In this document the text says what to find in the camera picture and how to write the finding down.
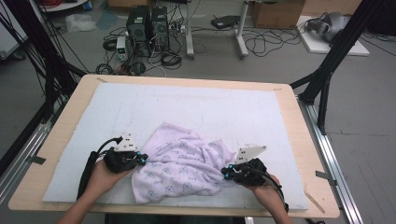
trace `computer tower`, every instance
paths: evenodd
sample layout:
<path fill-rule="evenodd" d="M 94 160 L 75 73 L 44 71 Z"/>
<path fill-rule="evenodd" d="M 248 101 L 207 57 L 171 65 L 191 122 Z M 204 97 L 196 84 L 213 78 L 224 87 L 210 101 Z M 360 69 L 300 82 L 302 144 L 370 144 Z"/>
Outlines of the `computer tower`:
<path fill-rule="evenodd" d="M 168 18 L 166 7 L 155 7 L 151 10 L 151 23 L 155 36 L 155 46 L 169 50 Z"/>
<path fill-rule="evenodd" d="M 134 42 L 148 43 L 153 37 L 149 6 L 132 6 L 126 28 L 132 46 L 134 46 Z"/>
<path fill-rule="evenodd" d="M 137 42 L 134 45 L 134 55 L 137 57 L 149 57 L 154 50 L 154 45 L 146 42 Z"/>

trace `black metal pole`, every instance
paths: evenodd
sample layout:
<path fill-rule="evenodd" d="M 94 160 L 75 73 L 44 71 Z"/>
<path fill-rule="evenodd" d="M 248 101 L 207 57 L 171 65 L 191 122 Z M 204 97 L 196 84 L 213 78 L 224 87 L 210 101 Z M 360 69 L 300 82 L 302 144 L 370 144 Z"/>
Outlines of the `black metal pole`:
<path fill-rule="evenodd" d="M 318 126 L 323 134 L 325 134 L 324 125 L 332 74 L 355 45 L 384 2 L 385 0 L 362 0 L 345 29 L 335 40 L 318 70 L 290 84 L 295 89 L 308 83 L 304 92 L 299 94 L 299 99 L 308 105 L 312 105 L 321 92 Z"/>

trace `purple cloth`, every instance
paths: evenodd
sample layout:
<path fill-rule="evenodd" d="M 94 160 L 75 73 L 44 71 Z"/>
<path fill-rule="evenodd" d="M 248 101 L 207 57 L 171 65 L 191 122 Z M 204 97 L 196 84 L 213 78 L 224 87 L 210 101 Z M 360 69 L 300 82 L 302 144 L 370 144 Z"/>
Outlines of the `purple cloth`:
<path fill-rule="evenodd" d="M 132 176 L 136 203 L 156 203 L 163 197 L 210 196 L 234 185 L 224 180 L 220 170 L 234 163 L 236 155 L 221 140 L 207 143 L 194 131 L 164 123 L 141 151 L 148 154 L 148 162 L 136 168 Z"/>

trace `table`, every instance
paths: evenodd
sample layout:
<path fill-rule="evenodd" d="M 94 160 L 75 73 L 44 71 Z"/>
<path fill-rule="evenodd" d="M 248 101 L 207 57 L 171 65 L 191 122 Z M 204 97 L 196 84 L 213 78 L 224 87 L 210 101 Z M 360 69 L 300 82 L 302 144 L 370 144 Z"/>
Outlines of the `table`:
<path fill-rule="evenodd" d="M 70 203 L 44 203 L 42 197 L 52 179 L 57 162 L 70 140 L 79 119 L 90 103 L 96 87 L 103 82 L 134 83 L 147 85 L 206 87 L 255 91 L 273 91 L 286 125 L 290 145 L 304 184 L 304 192 L 309 203 L 305 211 L 291 212 L 291 217 L 338 217 L 340 212 L 332 194 L 328 180 L 317 177 L 316 171 L 323 172 L 318 153 L 306 127 L 300 107 L 289 85 L 271 83 L 253 83 L 219 80 L 199 80 L 163 77 L 116 77 L 85 76 L 76 88 L 70 101 L 58 118 L 46 142 L 37 156 L 47 159 L 42 165 L 32 163 L 25 177 L 9 201 L 12 210 L 28 211 L 65 211 Z M 169 207 L 142 205 L 105 205 L 96 204 L 91 212 L 139 213 L 167 215 L 204 215 L 232 217 L 267 217 L 264 208 L 203 208 L 203 207 Z"/>
<path fill-rule="evenodd" d="M 248 49 L 245 45 L 244 38 L 242 37 L 242 32 L 244 31 L 245 19 L 248 14 L 248 2 L 251 0 L 245 0 L 242 2 L 241 16 L 239 19 L 239 27 L 238 30 L 235 30 L 235 37 L 238 43 L 239 49 L 241 50 L 241 59 L 244 59 L 248 56 Z M 187 23 L 186 23 L 186 49 L 187 49 L 187 57 L 189 59 L 194 58 L 194 46 L 192 44 L 192 33 L 191 33 L 191 0 L 187 0 Z"/>

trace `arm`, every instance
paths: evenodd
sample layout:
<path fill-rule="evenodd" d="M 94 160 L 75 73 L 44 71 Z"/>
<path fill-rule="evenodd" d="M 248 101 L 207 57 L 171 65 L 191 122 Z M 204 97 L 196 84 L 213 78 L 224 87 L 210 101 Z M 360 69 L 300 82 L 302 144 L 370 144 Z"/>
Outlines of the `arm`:
<path fill-rule="evenodd" d="M 90 210 L 96 200 L 111 190 L 117 181 L 126 176 L 130 171 L 119 174 L 111 173 L 104 161 L 95 164 L 87 188 L 76 203 L 67 210 L 57 224 L 78 224 L 82 222 L 85 214 Z"/>
<path fill-rule="evenodd" d="M 272 175 L 272 178 L 279 184 L 279 180 Z M 290 224 L 291 219 L 283 206 L 276 189 L 273 186 L 246 186 L 256 196 L 259 203 L 264 206 L 273 216 L 276 224 Z"/>

